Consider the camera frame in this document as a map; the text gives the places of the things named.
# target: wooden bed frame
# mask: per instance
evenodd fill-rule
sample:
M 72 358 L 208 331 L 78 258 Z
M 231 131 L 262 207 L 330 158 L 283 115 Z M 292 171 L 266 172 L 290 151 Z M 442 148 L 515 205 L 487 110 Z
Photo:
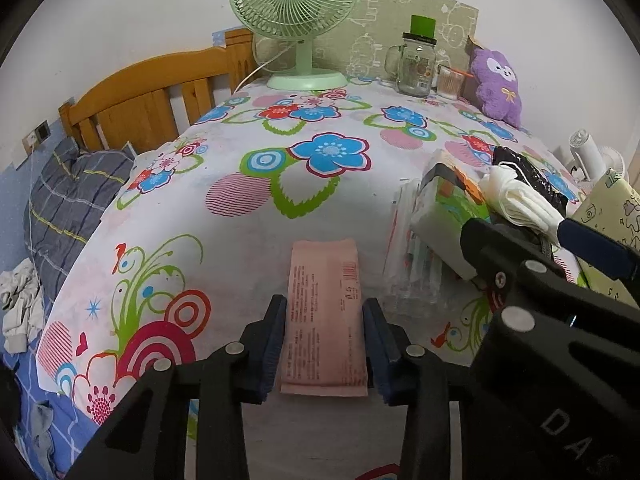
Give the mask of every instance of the wooden bed frame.
M 168 88 L 181 86 L 189 123 L 194 124 L 215 106 L 210 77 L 228 74 L 233 91 L 256 68 L 252 41 L 253 33 L 239 28 L 225 33 L 225 48 L 167 54 L 123 68 L 76 104 L 60 107 L 66 134 L 89 151 L 121 149 L 127 141 L 139 153 L 154 150 L 178 137 Z

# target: silver bolt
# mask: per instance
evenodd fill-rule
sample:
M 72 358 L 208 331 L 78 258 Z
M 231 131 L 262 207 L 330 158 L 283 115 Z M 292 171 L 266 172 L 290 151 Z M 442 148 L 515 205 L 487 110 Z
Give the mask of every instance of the silver bolt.
M 544 274 L 546 272 L 546 265 L 537 262 L 536 260 L 527 260 L 524 262 L 525 267 L 527 269 L 532 270 L 533 272 L 537 272 L 539 274 Z
M 501 315 L 504 324 L 516 332 L 530 332 L 536 325 L 533 316 L 519 306 L 508 306 Z
M 244 352 L 244 345 L 237 341 L 234 343 L 229 343 L 227 346 L 225 346 L 225 351 L 229 355 L 238 355 Z
M 424 347 L 420 345 L 409 345 L 406 348 L 406 352 L 411 357 L 422 357 L 424 355 Z
M 161 357 L 154 362 L 154 370 L 158 372 L 164 372 L 171 368 L 171 361 L 166 357 Z
M 498 288 L 504 288 L 504 286 L 507 284 L 507 275 L 500 271 L 495 275 L 495 285 Z

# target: plaid fabric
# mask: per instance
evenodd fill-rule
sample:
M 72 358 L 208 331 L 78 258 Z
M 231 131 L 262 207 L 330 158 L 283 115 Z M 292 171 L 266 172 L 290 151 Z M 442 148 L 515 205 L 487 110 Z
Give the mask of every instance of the plaid fabric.
M 42 170 L 24 211 L 24 243 L 52 300 L 132 165 L 118 150 L 81 155 L 67 137 Z

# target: pink packet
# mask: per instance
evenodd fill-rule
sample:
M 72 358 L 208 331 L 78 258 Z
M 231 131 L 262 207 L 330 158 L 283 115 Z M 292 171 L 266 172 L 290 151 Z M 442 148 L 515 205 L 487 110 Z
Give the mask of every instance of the pink packet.
M 354 240 L 293 244 L 282 393 L 367 395 L 361 296 Z

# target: purple plush toy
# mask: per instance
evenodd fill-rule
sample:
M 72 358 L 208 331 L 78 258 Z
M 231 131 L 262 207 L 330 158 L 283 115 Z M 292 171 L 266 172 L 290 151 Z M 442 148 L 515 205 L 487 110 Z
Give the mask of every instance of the purple plush toy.
M 471 72 L 480 85 L 476 91 L 484 104 L 482 112 L 492 119 L 520 127 L 522 101 L 518 92 L 518 78 L 507 59 L 497 50 L 476 50 Z

